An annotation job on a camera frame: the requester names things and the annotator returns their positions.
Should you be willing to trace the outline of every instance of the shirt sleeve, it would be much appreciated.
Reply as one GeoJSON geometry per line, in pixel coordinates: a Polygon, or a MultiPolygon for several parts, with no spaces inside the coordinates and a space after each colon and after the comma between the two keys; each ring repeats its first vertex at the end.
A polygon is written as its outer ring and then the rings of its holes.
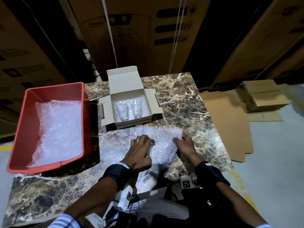
{"type": "Polygon", "coordinates": [[[78,221],[71,215],[62,214],[57,217],[48,228],[81,228],[78,221]]]}
{"type": "Polygon", "coordinates": [[[271,228],[271,226],[269,226],[268,224],[262,224],[262,225],[258,225],[255,228],[271,228]]]}

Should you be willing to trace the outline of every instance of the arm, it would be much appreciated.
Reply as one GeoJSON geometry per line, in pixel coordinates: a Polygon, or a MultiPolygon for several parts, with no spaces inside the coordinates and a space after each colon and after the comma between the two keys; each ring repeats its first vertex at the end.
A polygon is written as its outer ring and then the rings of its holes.
{"type": "MultiPolygon", "coordinates": [[[[205,161],[196,152],[192,138],[188,135],[183,134],[182,139],[174,138],[173,141],[176,143],[176,146],[180,150],[181,154],[188,158],[194,168],[205,161]]],[[[209,176],[206,176],[208,179],[207,184],[215,184],[217,186],[219,191],[232,203],[235,213],[243,222],[254,227],[267,223],[241,195],[234,191],[229,185],[219,181],[217,177],[218,175],[224,179],[217,168],[215,172],[209,172],[209,176]]]]}
{"type": "MultiPolygon", "coordinates": [[[[131,140],[130,149],[120,162],[125,163],[131,170],[143,171],[149,169],[152,160],[150,157],[146,157],[146,152],[149,145],[153,142],[154,140],[150,139],[147,135],[138,136],[137,140],[131,140]]],[[[65,214],[69,214],[77,219],[82,226],[84,226],[85,217],[91,213],[96,213],[100,217],[103,217],[116,193],[118,190],[121,190],[119,187],[123,188],[130,177],[127,174],[118,176],[112,170],[107,170],[104,176],[92,188],[64,211],[65,214]]]]}

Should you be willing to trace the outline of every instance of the hand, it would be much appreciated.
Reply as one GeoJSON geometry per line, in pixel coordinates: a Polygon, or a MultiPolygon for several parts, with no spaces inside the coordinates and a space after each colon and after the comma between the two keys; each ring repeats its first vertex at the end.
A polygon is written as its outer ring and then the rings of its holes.
{"type": "Polygon", "coordinates": [[[144,171],[151,168],[152,159],[146,156],[148,147],[155,141],[148,135],[137,136],[131,140],[131,146],[124,159],[120,162],[127,164],[132,170],[144,171]]]}
{"type": "Polygon", "coordinates": [[[194,143],[192,138],[183,133],[182,139],[173,138],[177,148],[188,160],[196,167],[200,164],[204,159],[198,155],[194,148],[194,143]]]}

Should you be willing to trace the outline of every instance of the yellow floor marking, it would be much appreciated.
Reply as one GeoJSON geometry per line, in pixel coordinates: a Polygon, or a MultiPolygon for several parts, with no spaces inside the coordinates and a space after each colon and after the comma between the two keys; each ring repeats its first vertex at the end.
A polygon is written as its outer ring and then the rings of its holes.
{"type": "Polygon", "coordinates": [[[0,152],[11,150],[13,147],[13,144],[7,145],[7,146],[0,146],[0,152]]]}
{"type": "Polygon", "coordinates": [[[258,212],[257,207],[256,207],[255,203],[253,202],[252,198],[250,197],[250,195],[248,193],[246,193],[243,180],[239,176],[237,171],[235,169],[231,169],[228,171],[228,173],[235,178],[235,180],[238,184],[236,187],[237,187],[239,193],[241,194],[241,196],[258,212]]]}

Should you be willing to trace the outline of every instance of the white box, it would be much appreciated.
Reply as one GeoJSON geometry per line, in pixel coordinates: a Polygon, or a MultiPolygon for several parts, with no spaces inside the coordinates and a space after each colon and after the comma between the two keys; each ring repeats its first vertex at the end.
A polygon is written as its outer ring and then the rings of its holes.
{"type": "Polygon", "coordinates": [[[115,123],[117,129],[152,121],[152,115],[163,113],[155,89],[144,89],[136,66],[107,70],[110,95],[99,99],[101,126],[115,123]],[[146,101],[147,116],[120,121],[116,117],[115,102],[143,97],[146,101]]]}

